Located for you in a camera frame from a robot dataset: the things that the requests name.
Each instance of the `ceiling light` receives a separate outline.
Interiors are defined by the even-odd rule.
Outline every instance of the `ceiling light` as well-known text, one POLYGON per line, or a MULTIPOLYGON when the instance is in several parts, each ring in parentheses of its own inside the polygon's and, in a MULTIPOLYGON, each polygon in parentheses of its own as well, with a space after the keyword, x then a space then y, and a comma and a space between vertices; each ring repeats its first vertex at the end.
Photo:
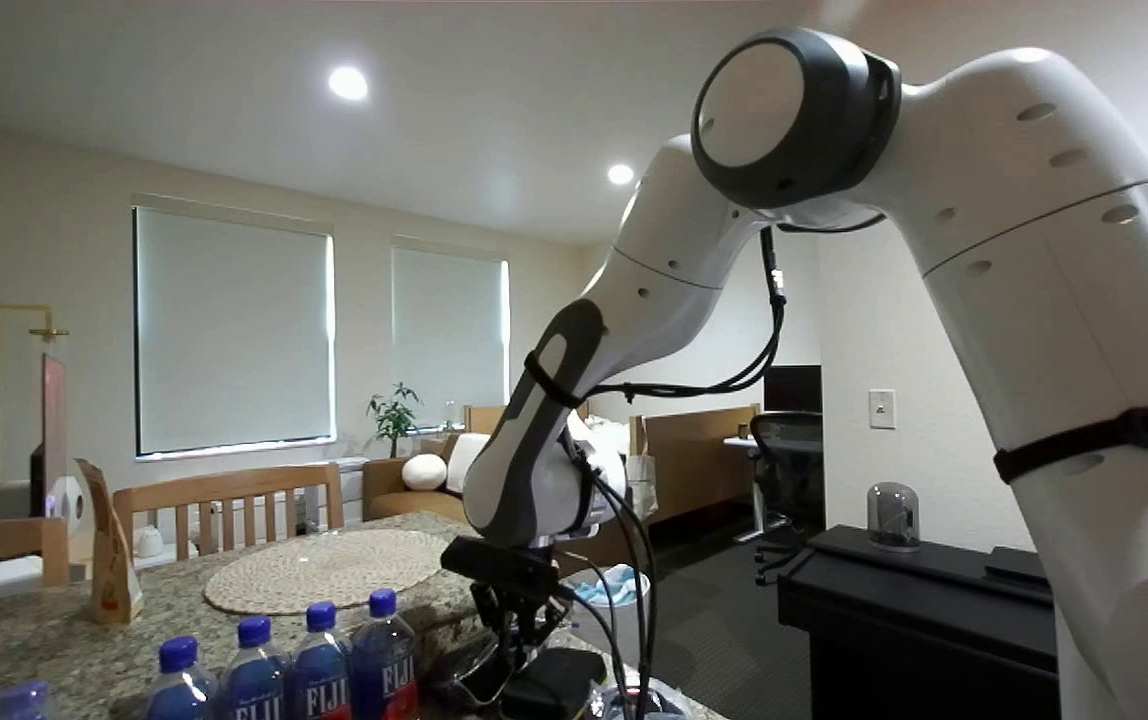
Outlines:
POLYGON ((334 64, 329 73, 329 87, 331 87, 331 96, 339 96, 348 103, 365 103, 366 99, 366 78, 356 64, 334 64))
POLYGON ((608 184, 620 188, 620 184, 632 184, 632 179, 636 179, 636 169, 627 169, 627 166, 610 166, 610 169, 608 169, 608 184))

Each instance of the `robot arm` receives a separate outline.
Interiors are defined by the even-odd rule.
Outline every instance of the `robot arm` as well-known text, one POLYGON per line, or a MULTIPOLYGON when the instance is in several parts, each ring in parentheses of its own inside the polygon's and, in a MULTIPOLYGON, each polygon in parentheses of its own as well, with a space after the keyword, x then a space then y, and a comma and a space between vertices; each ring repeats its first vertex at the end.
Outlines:
POLYGON ((896 121, 896 73, 814 33, 801 33, 795 53, 801 62, 780 62, 747 46, 747 64, 715 73, 718 83, 703 92, 700 145, 676 137, 657 152, 608 266, 557 314, 466 473, 463 507, 482 539, 530 550, 608 522, 582 465, 569 457, 569 412, 600 379, 668 357, 703 330, 741 247, 771 223, 766 212, 747 208, 795 204, 793 212, 810 220, 845 212, 841 200, 801 200, 849 188, 871 169, 896 121))
POLYGON ((905 233, 1014 482, 1067 627, 1064 676, 1083 662, 1064 709, 1148 716, 1148 158, 1053 53, 910 87, 825 33, 730 48, 608 269, 541 336, 473 465, 466 522, 503 550, 605 522, 563 453, 572 403, 682 347, 757 223, 851 204, 905 233))

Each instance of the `light switch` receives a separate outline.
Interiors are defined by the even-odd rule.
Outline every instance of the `light switch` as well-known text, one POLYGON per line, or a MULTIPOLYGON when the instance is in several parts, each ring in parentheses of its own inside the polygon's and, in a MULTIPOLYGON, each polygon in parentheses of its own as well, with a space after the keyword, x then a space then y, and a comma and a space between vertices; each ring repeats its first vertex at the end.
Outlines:
POLYGON ((867 393, 867 428, 896 433, 890 398, 896 393, 888 393, 888 387, 867 393))

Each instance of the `table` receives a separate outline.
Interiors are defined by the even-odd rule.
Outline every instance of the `table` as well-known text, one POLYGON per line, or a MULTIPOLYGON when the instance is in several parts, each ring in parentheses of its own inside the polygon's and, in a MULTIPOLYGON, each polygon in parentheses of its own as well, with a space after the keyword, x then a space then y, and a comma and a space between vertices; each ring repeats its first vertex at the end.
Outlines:
MULTIPOLYGON (((378 522, 378 530, 410 530, 443 539, 466 531, 437 516, 391 516, 378 522)), ((199 636, 207 665, 223 665, 234 652, 234 618, 202 600, 202 584, 234 555, 239 553, 145 569, 137 575, 145 606, 127 627, 93 626, 86 584, 0 595, 0 693, 44 681, 50 688, 50 716, 58 720, 140 716, 140 699, 155 686, 155 648, 169 636, 199 636)), ((425 662, 473 645, 482 631, 466 579, 457 573, 410 584, 400 592, 400 607, 425 645, 425 662)), ((353 627, 356 618, 358 607, 339 607, 339 627, 353 627)), ((301 621, 275 621, 278 648, 296 648, 301 636, 301 621)))

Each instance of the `white wall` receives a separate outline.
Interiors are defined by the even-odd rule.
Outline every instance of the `white wall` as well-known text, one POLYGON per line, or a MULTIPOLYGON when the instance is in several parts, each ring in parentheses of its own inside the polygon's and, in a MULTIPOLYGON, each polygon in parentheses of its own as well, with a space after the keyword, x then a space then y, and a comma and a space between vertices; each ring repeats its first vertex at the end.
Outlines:
POLYGON ((342 450, 365 450, 372 419, 365 403, 400 376, 386 347, 386 247, 391 242, 466 246, 510 259, 514 360, 542 320, 577 296, 578 247, 518 246, 496 233, 356 208, 319 195, 199 178, 58 149, 0 132, 0 304, 56 304, 68 330, 68 450, 107 467, 111 483, 140 483, 177 473, 301 461, 312 453, 250 453, 214 461, 131 461, 131 223, 137 195, 169 195, 265 215, 290 215, 334 230, 334 386, 342 450))
POLYGON ((814 242, 829 522, 864 530, 867 487, 900 482, 925 539, 1031 550, 905 242, 876 230, 845 246, 814 242), (896 433, 867 428, 871 387, 890 393, 896 433))

